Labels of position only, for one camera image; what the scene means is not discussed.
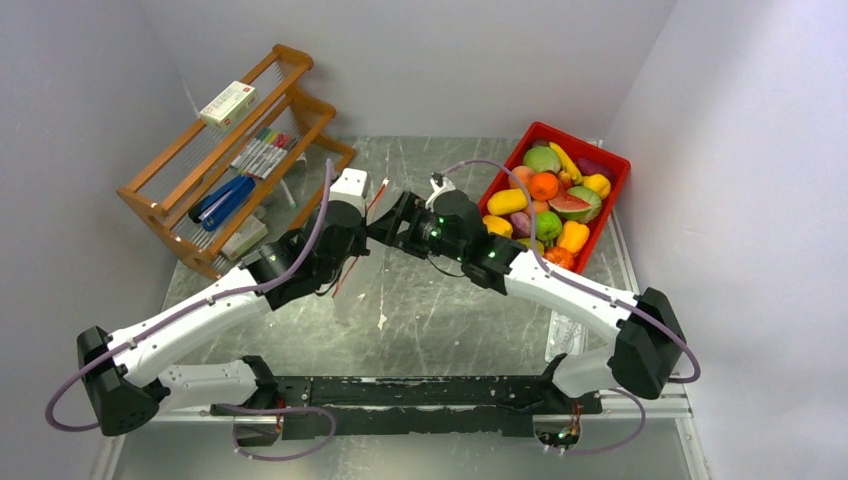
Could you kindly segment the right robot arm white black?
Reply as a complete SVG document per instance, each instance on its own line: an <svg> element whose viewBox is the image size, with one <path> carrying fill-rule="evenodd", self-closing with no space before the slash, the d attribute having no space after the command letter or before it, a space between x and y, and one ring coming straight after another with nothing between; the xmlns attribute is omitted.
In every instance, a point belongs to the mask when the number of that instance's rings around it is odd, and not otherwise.
<svg viewBox="0 0 848 480"><path fill-rule="evenodd" d="M655 400L682 354L682 330L664 293L613 289L540 259L525 245L488 232L476 204L460 191L438 196L431 206L405 192L367 232L415 257L456 260L475 285L539 303L604 338L603 349L555 362L551 380L539 389L550 413L565 413L579 396L613 388Z"/></svg>

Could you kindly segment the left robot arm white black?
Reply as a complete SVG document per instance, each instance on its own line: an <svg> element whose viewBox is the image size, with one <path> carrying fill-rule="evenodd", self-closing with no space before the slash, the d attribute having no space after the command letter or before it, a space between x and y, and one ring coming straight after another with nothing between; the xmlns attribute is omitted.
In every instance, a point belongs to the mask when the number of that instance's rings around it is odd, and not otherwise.
<svg viewBox="0 0 848 480"><path fill-rule="evenodd" d="M157 414L235 405L261 416L278 404L268 365L246 355L221 365L177 360L240 323L319 294L351 257L364 256L363 199L331 195L302 229L251 253L205 290L131 327L92 327L77 338L81 381L105 436L129 433Z"/></svg>

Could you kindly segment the clear zip top bag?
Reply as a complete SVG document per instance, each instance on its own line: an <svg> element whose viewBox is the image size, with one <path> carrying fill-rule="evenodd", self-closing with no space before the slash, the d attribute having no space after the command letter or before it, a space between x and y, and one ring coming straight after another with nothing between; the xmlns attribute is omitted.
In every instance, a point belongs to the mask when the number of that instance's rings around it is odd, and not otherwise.
<svg viewBox="0 0 848 480"><path fill-rule="evenodd" d="M381 198L388 191L388 184L389 178L386 177L377 186L375 193L369 191L363 217L367 225L385 212ZM373 290L382 279L387 247L369 238L367 246L370 255L347 260L331 289L334 320L342 326L350 326L365 310L367 300L374 297Z"/></svg>

